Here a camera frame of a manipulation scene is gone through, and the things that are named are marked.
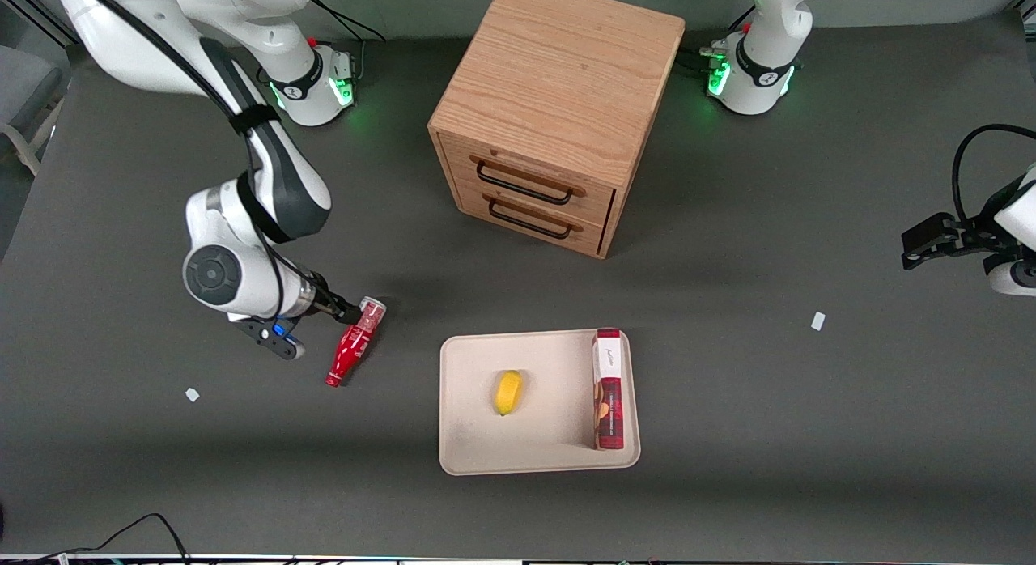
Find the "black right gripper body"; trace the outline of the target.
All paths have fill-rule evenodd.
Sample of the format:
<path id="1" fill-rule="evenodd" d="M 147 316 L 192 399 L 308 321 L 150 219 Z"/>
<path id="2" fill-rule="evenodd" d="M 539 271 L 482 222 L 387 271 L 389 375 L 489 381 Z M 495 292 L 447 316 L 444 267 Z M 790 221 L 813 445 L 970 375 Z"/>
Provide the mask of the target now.
<path id="1" fill-rule="evenodd" d="M 351 321 L 351 303 L 344 296 L 337 295 L 330 291 L 325 278 L 319 273 L 308 274 L 308 281 L 314 288 L 315 295 L 312 307 L 314 309 L 329 314 L 337 322 Z"/>

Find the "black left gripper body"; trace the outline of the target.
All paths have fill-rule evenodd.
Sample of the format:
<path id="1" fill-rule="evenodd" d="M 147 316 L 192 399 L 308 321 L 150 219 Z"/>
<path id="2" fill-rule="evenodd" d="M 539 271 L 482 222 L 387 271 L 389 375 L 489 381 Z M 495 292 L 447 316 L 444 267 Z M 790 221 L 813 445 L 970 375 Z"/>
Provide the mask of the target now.
<path id="1" fill-rule="evenodd" d="M 1008 244 L 971 221 L 959 222 L 949 211 L 936 211 L 936 241 L 930 248 L 936 257 L 963 257 L 976 253 L 1006 254 Z"/>

